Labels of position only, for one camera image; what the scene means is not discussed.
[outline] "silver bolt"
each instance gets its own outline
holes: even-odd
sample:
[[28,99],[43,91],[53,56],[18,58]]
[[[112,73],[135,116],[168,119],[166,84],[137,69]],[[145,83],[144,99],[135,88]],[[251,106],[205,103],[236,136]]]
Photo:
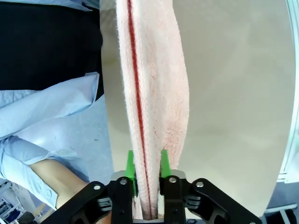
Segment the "silver bolt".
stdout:
[[176,181],[177,181],[177,179],[174,178],[174,177],[169,178],[169,182],[170,182],[170,183],[175,183]]
[[126,180],[126,179],[122,179],[121,181],[120,181],[120,183],[122,184],[122,185],[124,185],[124,184],[126,184],[128,181]]
[[101,189],[101,186],[100,186],[100,185],[95,185],[95,186],[93,187],[93,189],[95,189],[95,190],[100,190],[100,189]]
[[196,183],[196,187],[198,187],[198,188],[202,188],[203,186],[204,186],[203,182],[197,182]]

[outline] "person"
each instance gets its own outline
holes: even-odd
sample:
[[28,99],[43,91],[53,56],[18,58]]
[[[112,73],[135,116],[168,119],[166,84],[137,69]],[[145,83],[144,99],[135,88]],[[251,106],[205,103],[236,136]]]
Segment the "person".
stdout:
[[55,210],[88,175],[72,150],[49,152],[17,133],[82,112],[104,94],[97,2],[0,0],[0,178]]

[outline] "white table surface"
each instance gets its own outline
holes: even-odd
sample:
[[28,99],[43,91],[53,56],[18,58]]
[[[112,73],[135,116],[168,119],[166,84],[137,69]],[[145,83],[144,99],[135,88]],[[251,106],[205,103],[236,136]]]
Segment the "white table surface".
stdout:
[[[295,61],[285,1],[173,4],[190,85],[178,168],[189,181],[207,178],[260,216],[276,184],[292,117]],[[131,143],[114,17],[114,10],[101,14],[102,64],[114,168],[122,170]]]

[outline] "shirt button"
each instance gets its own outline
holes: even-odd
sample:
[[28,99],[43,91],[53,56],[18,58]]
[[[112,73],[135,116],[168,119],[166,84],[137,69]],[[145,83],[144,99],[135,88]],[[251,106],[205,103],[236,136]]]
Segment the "shirt button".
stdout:
[[48,198],[51,198],[51,196],[52,196],[52,192],[51,192],[50,190],[48,190],[48,192],[47,192],[47,197],[48,197]]

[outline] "folded towel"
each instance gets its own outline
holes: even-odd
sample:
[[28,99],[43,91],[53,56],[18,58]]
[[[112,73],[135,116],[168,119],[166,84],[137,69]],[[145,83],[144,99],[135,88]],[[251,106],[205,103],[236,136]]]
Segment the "folded towel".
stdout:
[[160,152],[176,168],[189,88],[172,0],[117,0],[121,69],[144,219],[157,217]]

